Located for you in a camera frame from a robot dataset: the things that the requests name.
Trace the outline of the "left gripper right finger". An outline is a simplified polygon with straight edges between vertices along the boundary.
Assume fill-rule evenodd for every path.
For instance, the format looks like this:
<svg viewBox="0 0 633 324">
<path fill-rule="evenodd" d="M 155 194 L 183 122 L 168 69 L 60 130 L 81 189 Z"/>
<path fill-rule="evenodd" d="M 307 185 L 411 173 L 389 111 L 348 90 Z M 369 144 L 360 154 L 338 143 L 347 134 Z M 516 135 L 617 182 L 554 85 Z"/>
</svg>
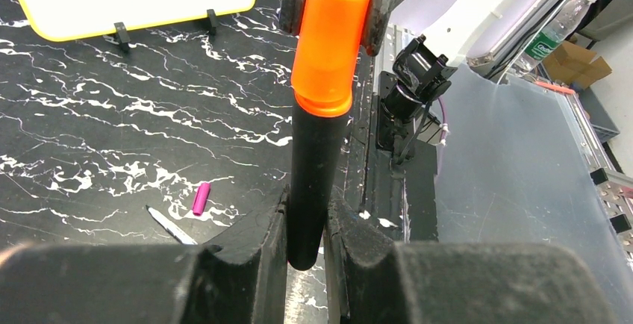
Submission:
<svg viewBox="0 0 633 324">
<path fill-rule="evenodd" d="M 615 323 L 587 265 L 537 243 L 391 240 L 333 199 L 324 233 L 330 323 Z"/>
</svg>

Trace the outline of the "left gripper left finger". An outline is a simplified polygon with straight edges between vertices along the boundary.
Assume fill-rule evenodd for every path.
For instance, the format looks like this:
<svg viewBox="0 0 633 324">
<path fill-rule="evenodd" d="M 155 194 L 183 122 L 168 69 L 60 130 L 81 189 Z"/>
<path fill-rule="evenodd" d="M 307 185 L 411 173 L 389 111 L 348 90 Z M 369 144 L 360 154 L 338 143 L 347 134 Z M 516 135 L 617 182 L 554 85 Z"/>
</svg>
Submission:
<svg viewBox="0 0 633 324">
<path fill-rule="evenodd" d="M 3 323 L 282 323 L 287 190 L 198 245 L 41 245 L 1 266 Z"/>
</svg>

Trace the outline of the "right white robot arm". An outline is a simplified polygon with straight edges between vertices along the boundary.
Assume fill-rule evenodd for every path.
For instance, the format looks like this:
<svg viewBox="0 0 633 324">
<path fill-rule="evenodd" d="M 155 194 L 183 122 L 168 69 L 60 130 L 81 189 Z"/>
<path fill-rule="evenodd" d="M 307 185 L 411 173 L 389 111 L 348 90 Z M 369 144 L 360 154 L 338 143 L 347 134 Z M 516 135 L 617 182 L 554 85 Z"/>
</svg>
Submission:
<svg viewBox="0 0 633 324">
<path fill-rule="evenodd" d="M 281 0 L 280 28 L 299 39 L 291 72 L 295 93 L 315 102 L 349 99 L 358 52 L 377 55 L 391 13 L 413 2 Z M 458 64 L 514 2 L 523 0 L 455 0 L 424 29 L 426 45 Z"/>
</svg>

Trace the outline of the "orange black highlighter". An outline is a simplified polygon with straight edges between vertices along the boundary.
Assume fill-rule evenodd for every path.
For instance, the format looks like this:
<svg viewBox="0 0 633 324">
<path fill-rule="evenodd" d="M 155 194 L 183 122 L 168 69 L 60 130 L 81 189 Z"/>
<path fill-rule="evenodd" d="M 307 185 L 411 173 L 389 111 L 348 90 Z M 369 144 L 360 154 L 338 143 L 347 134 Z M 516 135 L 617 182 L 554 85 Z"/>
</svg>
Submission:
<svg viewBox="0 0 633 324">
<path fill-rule="evenodd" d="M 296 0 L 300 7 L 291 72 L 294 100 L 287 258 L 316 262 L 352 107 L 352 80 L 370 0 Z"/>
</svg>

